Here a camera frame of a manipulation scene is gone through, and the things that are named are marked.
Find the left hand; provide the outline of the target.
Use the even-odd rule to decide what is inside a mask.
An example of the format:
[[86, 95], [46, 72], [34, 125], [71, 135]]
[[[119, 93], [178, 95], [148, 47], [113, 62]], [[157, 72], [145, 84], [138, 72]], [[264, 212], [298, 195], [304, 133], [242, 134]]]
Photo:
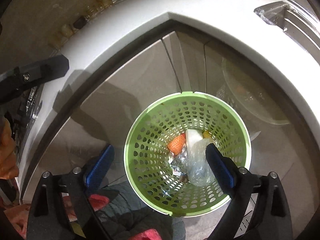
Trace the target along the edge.
[[16, 164], [15, 141], [11, 137], [10, 123], [6, 118], [2, 118], [3, 129], [1, 132], [0, 149], [0, 178], [9, 180], [16, 178], [19, 169]]

